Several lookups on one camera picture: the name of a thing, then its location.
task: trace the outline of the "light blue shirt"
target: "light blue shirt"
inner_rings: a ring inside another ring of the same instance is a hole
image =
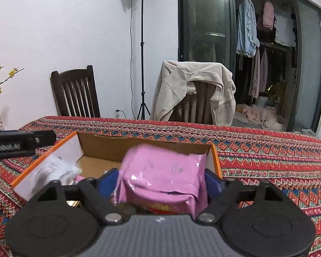
[[[236,52],[240,55],[253,58],[259,47],[257,39],[256,14],[252,0],[243,0],[239,5],[238,32]]]

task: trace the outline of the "chair backrest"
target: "chair backrest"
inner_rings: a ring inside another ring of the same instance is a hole
[[[100,117],[93,66],[51,74],[59,112],[62,116]]]
[[[216,86],[200,81],[195,81],[194,85],[196,94],[187,94],[175,106],[169,121],[212,125],[210,99]]]

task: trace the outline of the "table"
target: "table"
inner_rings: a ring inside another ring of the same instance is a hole
[[[82,117],[49,116],[21,128],[50,129],[56,132],[57,142],[76,130],[165,142],[213,143],[225,178],[250,185],[267,179],[312,218],[317,238],[309,257],[321,256],[321,141],[317,138],[251,128]],[[37,149],[34,157],[0,161],[0,257],[11,256],[4,235],[6,223],[25,204],[9,184],[47,150]]]

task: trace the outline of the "tripod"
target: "tripod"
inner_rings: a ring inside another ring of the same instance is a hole
[[[143,30],[143,19],[144,19],[144,0],[141,0],[141,104],[138,113],[137,120],[139,120],[139,116],[141,113],[141,120],[145,120],[145,108],[150,115],[150,111],[148,110],[145,103],[145,91],[144,91],[144,30]]]

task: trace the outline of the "electrical outlet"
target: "electrical outlet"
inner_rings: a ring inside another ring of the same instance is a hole
[[[120,119],[120,112],[117,112],[117,110],[118,110],[118,109],[115,109],[115,110],[114,110],[114,117],[115,117],[116,119]]]

